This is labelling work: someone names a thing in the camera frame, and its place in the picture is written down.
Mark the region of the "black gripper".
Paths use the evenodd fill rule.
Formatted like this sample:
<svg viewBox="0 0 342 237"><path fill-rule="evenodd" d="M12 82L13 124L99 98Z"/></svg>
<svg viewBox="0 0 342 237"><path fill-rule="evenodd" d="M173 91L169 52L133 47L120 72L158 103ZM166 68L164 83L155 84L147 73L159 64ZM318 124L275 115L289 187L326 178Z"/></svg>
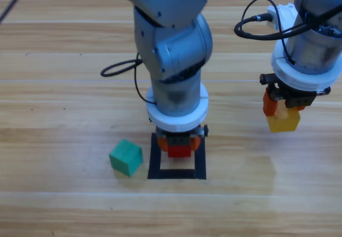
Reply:
<svg viewBox="0 0 342 237"><path fill-rule="evenodd" d="M304 91L290 87L281 81L275 73L261 74L260 83L267 85L263 96L263 112L267 117L283 117L284 101L286 108L298 111L310 106L317 96L329 95L331 87L318 91Z"/></svg>
<svg viewBox="0 0 342 237"><path fill-rule="evenodd" d="M156 127L156 135L157 144L164 152L168 152L168 146L190 146L191 150L197 150L201 138L208 136L208 125L198 125L186 132L168 132Z"/></svg>

